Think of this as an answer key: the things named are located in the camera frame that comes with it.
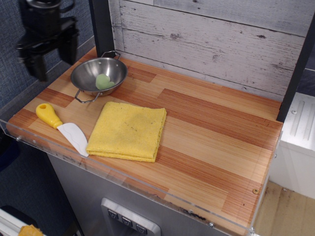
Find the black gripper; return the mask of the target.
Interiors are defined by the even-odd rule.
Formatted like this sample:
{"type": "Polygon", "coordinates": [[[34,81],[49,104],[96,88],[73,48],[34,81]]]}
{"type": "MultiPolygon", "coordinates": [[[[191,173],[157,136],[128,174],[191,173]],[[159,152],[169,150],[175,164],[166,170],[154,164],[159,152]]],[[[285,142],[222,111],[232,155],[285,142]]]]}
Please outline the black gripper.
{"type": "Polygon", "coordinates": [[[69,0],[61,7],[60,0],[20,0],[18,1],[24,36],[17,43],[20,58],[33,77],[47,82],[43,55],[58,49],[60,58],[73,65],[76,62],[78,29],[74,16],[61,17],[75,6],[69,0]]]}

